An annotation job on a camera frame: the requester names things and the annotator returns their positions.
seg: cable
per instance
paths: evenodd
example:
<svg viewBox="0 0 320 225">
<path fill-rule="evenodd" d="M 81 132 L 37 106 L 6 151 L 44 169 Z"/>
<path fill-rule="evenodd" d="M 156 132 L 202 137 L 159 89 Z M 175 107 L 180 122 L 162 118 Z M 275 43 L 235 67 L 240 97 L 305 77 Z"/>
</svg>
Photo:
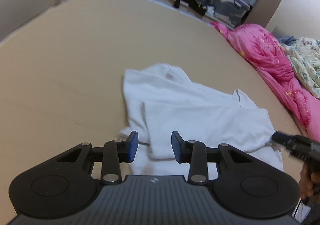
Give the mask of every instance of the cable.
<svg viewBox="0 0 320 225">
<path fill-rule="evenodd" d="M 295 217 L 295 216 L 296 216 L 297 211 L 298 211 L 298 209 L 299 209 L 299 206 L 300 206 L 300 203 L 301 203 L 301 202 L 302 202 L 302 199 L 300 199 L 300 201 L 299 201 L 299 203 L 298 203 L 298 206 L 297 206 L 297 208 L 296 208 L 296 211 L 294 212 L 293 217 Z"/>
</svg>

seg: beige bed sheet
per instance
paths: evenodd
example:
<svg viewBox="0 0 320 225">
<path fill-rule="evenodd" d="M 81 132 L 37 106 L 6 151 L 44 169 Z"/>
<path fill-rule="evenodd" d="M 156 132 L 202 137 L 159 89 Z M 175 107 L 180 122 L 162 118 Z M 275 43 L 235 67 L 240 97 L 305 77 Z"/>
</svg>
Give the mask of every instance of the beige bed sheet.
<svg viewBox="0 0 320 225">
<path fill-rule="evenodd" d="M 117 137 L 126 126 L 124 69 L 154 63 L 180 66 L 222 92 L 240 88 L 268 109 L 275 129 L 299 133 L 214 28 L 147 0 L 69 0 L 0 44 L 0 224 L 15 215 L 8 187 L 16 175 L 81 142 Z"/>
</svg>

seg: black handle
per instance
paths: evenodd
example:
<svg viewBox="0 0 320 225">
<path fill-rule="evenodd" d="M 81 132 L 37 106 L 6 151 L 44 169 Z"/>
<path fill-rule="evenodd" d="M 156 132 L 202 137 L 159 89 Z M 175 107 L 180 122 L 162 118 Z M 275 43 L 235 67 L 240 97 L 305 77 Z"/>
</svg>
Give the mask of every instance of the black handle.
<svg viewBox="0 0 320 225">
<path fill-rule="evenodd" d="M 313 172 L 320 172 L 319 166 L 315 166 L 312 163 L 308 164 L 308 169 L 309 169 L 308 170 L 309 177 L 311 177 L 311 174 Z M 302 203 L 309 207 L 312 207 L 316 202 L 316 198 L 318 196 L 318 193 L 320 192 L 320 183 L 314 183 L 312 189 L 313 189 L 313 195 L 310 198 L 305 198 L 304 200 L 302 200 Z"/>
<path fill-rule="evenodd" d="M 180 8 L 180 0 L 175 0 L 173 7 Z"/>
</svg>

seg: logo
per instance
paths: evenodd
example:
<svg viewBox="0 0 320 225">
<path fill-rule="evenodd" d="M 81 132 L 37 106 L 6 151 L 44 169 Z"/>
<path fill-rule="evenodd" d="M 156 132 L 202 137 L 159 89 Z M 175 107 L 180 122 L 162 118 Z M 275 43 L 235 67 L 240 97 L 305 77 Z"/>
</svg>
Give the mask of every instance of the logo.
<svg viewBox="0 0 320 225">
<path fill-rule="evenodd" d="M 159 182 L 159 179 L 156 178 L 156 177 L 154 177 L 154 178 L 152 178 L 150 181 L 153 182 L 153 183 L 157 183 L 157 182 Z"/>
</svg>

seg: hand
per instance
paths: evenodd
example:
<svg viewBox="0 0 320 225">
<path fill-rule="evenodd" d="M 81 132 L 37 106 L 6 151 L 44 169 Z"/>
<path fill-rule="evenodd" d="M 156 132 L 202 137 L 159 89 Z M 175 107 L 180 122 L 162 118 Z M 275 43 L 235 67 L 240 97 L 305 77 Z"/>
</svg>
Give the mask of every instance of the hand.
<svg viewBox="0 0 320 225">
<path fill-rule="evenodd" d="M 306 163 L 303 164 L 302 170 L 300 172 L 299 186 L 301 190 L 301 199 L 310 198 L 313 195 L 313 184 L 320 183 L 320 173 L 313 172 L 311 176 L 308 175 L 309 168 Z M 320 203 L 320 194 L 316 198 L 316 203 Z"/>
</svg>

